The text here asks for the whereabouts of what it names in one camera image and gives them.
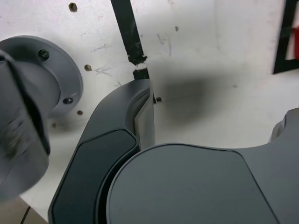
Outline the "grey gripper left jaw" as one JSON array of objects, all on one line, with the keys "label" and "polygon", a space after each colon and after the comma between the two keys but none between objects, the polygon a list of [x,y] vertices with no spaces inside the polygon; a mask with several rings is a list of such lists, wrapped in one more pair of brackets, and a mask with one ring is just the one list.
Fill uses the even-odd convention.
[{"label": "grey gripper left jaw", "polygon": [[149,80],[134,80],[103,98],[92,113],[49,207],[51,224],[104,224],[118,170],[141,148],[135,118],[152,101]]}]

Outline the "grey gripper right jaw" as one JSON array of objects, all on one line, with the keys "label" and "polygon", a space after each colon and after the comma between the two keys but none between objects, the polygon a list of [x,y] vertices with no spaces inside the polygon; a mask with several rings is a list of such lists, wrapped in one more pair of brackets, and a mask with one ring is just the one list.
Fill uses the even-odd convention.
[{"label": "grey gripper right jaw", "polygon": [[212,149],[164,144],[128,160],[106,202],[109,224],[296,224],[299,111],[271,142]]}]

